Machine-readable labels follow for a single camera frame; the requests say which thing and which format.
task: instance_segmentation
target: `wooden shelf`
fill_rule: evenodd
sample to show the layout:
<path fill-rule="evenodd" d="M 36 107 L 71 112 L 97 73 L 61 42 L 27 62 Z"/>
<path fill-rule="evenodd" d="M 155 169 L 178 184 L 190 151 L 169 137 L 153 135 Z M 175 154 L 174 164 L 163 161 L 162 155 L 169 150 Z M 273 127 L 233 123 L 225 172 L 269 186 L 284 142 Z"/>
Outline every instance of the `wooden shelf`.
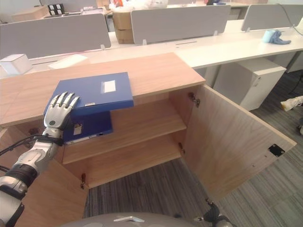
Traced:
<path fill-rule="evenodd" d="M 85 173 L 92 188 L 179 157 L 177 143 L 165 135 L 64 166 L 78 178 Z"/>
<path fill-rule="evenodd" d="M 169 100 L 111 112 L 114 132 L 65 146 L 63 164 L 186 129 Z"/>

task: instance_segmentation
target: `white label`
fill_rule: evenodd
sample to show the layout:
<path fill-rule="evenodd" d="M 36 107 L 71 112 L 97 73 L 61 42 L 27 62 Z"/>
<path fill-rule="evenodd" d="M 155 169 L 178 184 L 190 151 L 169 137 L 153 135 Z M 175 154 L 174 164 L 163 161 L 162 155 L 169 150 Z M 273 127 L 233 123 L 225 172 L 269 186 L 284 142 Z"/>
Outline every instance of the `white label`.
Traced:
<path fill-rule="evenodd" d="M 74 125 L 74 136 L 80 135 L 82 133 L 82 124 L 75 124 Z"/>
<path fill-rule="evenodd" d="M 104 93 L 116 91 L 116 81 L 106 81 L 104 82 Z"/>
<path fill-rule="evenodd" d="M 86 103 L 84 106 L 95 105 L 96 103 Z"/>

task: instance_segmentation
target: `white drawer unit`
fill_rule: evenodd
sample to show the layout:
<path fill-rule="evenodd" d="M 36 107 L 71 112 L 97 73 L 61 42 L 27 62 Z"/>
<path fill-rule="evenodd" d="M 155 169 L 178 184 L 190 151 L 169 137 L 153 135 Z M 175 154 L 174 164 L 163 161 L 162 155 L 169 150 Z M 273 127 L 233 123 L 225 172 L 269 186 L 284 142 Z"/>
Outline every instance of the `white drawer unit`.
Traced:
<path fill-rule="evenodd" d="M 260 107 L 285 68 L 265 58 L 222 65 L 214 89 L 247 110 Z"/>

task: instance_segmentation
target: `metal bracket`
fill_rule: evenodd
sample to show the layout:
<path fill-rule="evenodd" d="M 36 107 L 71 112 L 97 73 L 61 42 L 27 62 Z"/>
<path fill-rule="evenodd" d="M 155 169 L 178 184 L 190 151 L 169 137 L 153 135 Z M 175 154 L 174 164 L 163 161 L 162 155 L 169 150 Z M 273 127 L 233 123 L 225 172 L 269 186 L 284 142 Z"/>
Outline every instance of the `metal bracket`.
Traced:
<path fill-rule="evenodd" d="M 183 154 L 185 154 L 185 149 L 183 148 L 182 143 L 178 143 L 180 150 L 183 152 Z"/>
<path fill-rule="evenodd" d="M 285 153 L 285 151 L 275 143 L 271 145 L 270 148 L 268 148 L 268 150 L 276 157 L 280 157 Z"/>
<path fill-rule="evenodd" d="M 200 105 L 200 99 L 196 98 L 193 92 L 189 92 L 188 97 L 196 104 L 196 107 L 198 108 Z"/>
<path fill-rule="evenodd" d="M 84 184 L 86 183 L 85 180 L 86 180 L 86 174 L 83 173 L 81 175 L 81 184 L 80 184 L 80 188 L 82 188 L 82 189 L 84 189 Z"/>

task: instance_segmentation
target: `gray carpet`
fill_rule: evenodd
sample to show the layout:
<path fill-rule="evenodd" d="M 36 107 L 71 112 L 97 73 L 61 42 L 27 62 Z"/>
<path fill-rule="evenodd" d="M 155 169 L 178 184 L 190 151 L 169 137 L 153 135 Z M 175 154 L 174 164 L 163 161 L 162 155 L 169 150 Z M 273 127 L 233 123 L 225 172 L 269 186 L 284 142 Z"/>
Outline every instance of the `gray carpet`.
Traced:
<path fill-rule="evenodd" d="M 300 84 L 297 94 L 288 95 L 300 73 L 284 74 L 262 106 L 252 111 L 298 145 L 219 202 L 221 212 L 238 227 L 303 226 L 303 136 L 296 129 L 303 107 L 284 112 L 279 104 L 303 94 Z M 141 211 L 192 220 L 207 211 L 206 197 L 202 185 L 176 159 L 91 189 L 84 217 Z"/>

